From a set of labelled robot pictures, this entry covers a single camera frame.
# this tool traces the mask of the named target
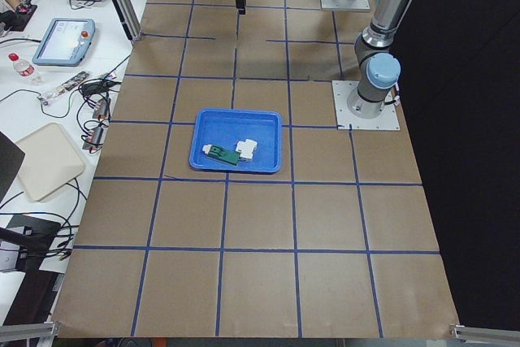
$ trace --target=bottle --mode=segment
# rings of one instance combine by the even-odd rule
[[[16,53],[9,54],[9,59],[13,62],[15,71],[31,85],[40,85],[41,76],[34,66],[27,60],[21,59]]]

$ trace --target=white table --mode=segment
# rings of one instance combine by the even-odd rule
[[[41,73],[44,80],[43,85],[38,86],[26,85],[20,77],[15,74],[12,69],[11,61],[7,57],[9,53],[16,52],[21,58],[31,61],[38,44],[14,41],[0,45],[0,98],[5,97],[17,89],[33,89],[44,93],[83,70],[91,71],[93,76],[98,76],[115,67],[132,51],[132,44],[124,34],[111,0],[102,0],[101,2],[94,3],[94,5],[89,8],[80,10],[72,10],[69,7],[68,0],[33,0],[33,4],[37,4],[38,8],[27,28],[21,33],[11,33],[7,37],[1,38],[0,41],[15,37],[42,39],[50,21],[55,17],[60,17],[93,19],[96,24],[93,44],[90,46],[84,60],[77,67],[37,67],[37,70]],[[132,4],[140,20],[145,9],[146,0],[132,0]],[[125,67],[126,63],[118,68],[117,80],[122,80]],[[64,114],[67,111],[68,98],[68,95],[61,97],[45,110],[53,115]],[[82,102],[81,96],[75,93],[70,114],[63,119],[53,119],[41,113],[40,103],[36,98],[36,94],[17,93],[8,98],[5,102],[0,103],[0,130],[11,140],[18,141],[42,126],[55,122],[61,124],[66,129],[78,147],[78,150],[81,150],[83,141],[80,139],[81,131],[76,123],[76,112]],[[80,113],[80,119],[86,121],[91,115],[92,111],[89,111],[88,108],[83,109]],[[95,168],[98,164],[99,154],[90,154],[88,151],[83,151],[83,155],[86,161],[86,168],[84,172],[78,176],[77,180],[81,190],[85,194],[88,194]],[[20,182],[15,180],[15,183],[11,186],[4,200],[9,199],[20,191],[23,191]],[[23,194],[6,205],[1,212],[49,211],[67,216],[71,212],[75,202],[76,191],[71,187],[63,186],[61,189],[41,200],[41,202],[32,202]],[[80,223],[84,207],[85,201],[81,200],[79,207],[71,217],[71,224],[76,225]],[[61,223],[59,218],[41,215],[37,217]],[[11,217],[9,215],[0,216],[0,226],[5,227],[10,219]],[[63,241],[63,238],[61,238],[61,240],[55,240],[51,248],[54,248],[61,241]],[[67,260],[59,261],[58,257],[45,259],[41,264],[41,270],[64,273],[66,269]],[[5,321],[23,278],[23,272],[0,273],[0,286],[2,286],[0,289],[0,323]]]

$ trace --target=tiled surface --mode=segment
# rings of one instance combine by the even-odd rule
[[[64,336],[422,337],[457,322],[401,111],[336,129],[370,15],[149,0],[54,319]],[[277,111],[272,175],[195,171],[204,107]]]

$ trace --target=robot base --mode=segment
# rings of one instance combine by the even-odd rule
[[[353,80],[332,81],[334,93],[334,106],[336,107],[336,122],[338,129],[349,130],[400,130],[397,119],[396,107],[385,106],[381,115],[374,119],[359,118],[347,107],[347,98],[358,87],[359,82]],[[392,94],[388,93],[387,102],[392,100]]]
[[[368,0],[321,0],[324,10],[343,10],[370,12],[371,5]]]

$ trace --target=metal bracket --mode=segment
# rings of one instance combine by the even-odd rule
[[[381,115],[375,119],[363,119],[353,114],[347,107],[347,98],[358,87],[359,81],[334,80],[332,91],[334,93],[334,106],[336,107],[336,121],[338,129],[353,130],[400,130],[397,119],[396,107],[387,105]],[[392,94],[388,93],[387,102],[392,100]]]
[[[321,0],[324,10],[370,12],[368,0]]]
[[[0,327],[0,342],[57,336],[59,323],[4,325]]]
[[[464,341],[481,341],[498,345],[520,345],[520,332],[502,331],[500,329],[472,328],[463,325],[452,325],[451,332],[457,339]]]

